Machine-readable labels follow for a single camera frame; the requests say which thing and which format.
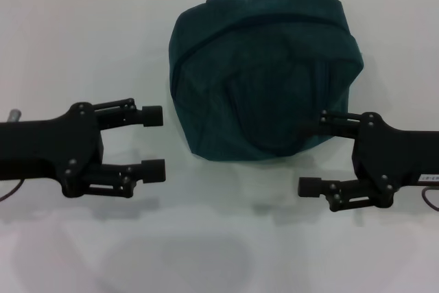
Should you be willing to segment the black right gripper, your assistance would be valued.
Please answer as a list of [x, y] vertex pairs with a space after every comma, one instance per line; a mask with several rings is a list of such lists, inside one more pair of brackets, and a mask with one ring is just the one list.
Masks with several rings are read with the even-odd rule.
[[422, 175], [438, 173], [438, 132], [399, 130], [377, 113], [323, 110], [300, 122], [300, 138], [355, 139], [354, 172], [359, 180], [300, 177], [298, 196], [324, 196], [332, 212], [364, 207], [389, 208], [394, 194]]

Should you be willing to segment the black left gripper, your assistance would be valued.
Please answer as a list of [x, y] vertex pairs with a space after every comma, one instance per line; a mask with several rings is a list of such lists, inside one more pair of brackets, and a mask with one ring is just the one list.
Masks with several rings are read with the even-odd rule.
[[163, 126], [162, 106], [138, 109], [134, 99], [91, 105], [77, 103], [48, 120], [1, 124], [1, 179], [51, 178], [68, 198], [84, 195], [131, 198], [137, 183], [166, 180], [165, 161], [101, 164], [99, 128]]

